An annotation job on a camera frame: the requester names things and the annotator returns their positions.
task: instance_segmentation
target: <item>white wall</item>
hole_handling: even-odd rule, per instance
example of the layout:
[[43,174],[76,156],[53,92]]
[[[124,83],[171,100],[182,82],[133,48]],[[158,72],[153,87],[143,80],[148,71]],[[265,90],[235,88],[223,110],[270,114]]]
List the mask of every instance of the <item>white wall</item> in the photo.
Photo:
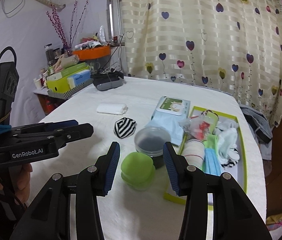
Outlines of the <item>white wall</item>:
[[[22,0],[5,0],[5,11],[14,9]],[[65,33],[69,33],[71,14],[74,0],[51,0],[59,4],[66,4],[66,8],[59,13]],[[2,11],[0,0],[0,52],[7,46],[12,46],[17,54],[17,70],[20,81],[16,99],[12,105],[11,125],[25,125],[40,121],[44,117],[39,101],[32,93],[35,89],[33,78],[37,77],[39,70],[46,67],[44,45],[52,43],[55,47],[62,47],[61,40],[52,27],[46,11],[51,11],[45,5],[35,0],[25,0],[21,7],[16,9],[7,18]],[[79,0],[79,19],[85,0]],[[101,25],[107,28],[106,0],[90,0],[87,13],[83,17],[75,41],[93,32],[98,32]],[[111,62],[117,61],[118,51],[113,55]],[[123,63],[126,66],[125,51],[122,53]],[[12,61],[12,54],[7,52],[2,61]]]

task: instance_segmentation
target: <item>metal screw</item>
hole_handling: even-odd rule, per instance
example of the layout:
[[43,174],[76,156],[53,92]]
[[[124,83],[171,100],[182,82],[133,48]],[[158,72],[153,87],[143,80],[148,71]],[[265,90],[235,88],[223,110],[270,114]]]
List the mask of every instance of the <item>metal screw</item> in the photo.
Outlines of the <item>metal screw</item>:
[[224,177],[225,179],[231,179],[231,175],[229,173],[223,173],[222,177]]
[[52,176],[52,179],[54,180],[58,180],[61,178],[61,174],[60,173],[55,173],[53,176]]
[[96,170],[97,170],[97,167],[95,166],[88,167],[88,172],[95,172]]
[[189,165],[187,168],[186,168],[188,171],[195,171],[197,168],[193,165]]

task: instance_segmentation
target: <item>orange tray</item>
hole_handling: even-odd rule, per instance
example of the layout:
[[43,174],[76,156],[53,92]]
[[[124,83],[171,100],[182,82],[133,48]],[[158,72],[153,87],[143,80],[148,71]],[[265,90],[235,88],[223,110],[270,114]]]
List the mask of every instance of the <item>orange tray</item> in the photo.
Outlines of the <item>orange tray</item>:
[[103,47],[99,47],[95,49],[76,50],[73,52],[73,54],[78,55],[80,60],[96,59],[96,58],[101,58],[101,57],[110,55],[111,48],[110,48],[110,45],[108,45],[108,46],[103,46]]

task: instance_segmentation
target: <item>green lid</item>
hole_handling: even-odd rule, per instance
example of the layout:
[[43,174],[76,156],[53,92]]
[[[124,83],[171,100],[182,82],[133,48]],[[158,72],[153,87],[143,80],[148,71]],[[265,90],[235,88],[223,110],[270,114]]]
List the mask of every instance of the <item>green lid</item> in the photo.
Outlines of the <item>green lid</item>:
[[121,171],[121,177],[127,184],[142,190],[152,181],[155,167],[148,155],[132,152],[123,160]]

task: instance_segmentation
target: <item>human hand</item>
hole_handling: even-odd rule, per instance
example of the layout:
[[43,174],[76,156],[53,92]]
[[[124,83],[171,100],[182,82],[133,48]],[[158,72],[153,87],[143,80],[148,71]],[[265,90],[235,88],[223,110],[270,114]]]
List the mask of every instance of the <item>human hand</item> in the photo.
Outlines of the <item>human hand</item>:
[[17,178],[16,184],[18,188],[15,190],[15,195],[22,203],[25,203],[30,195],[30,173],[32,171],[33,169],[30,163],[24,164],[22,165],[22,169]]

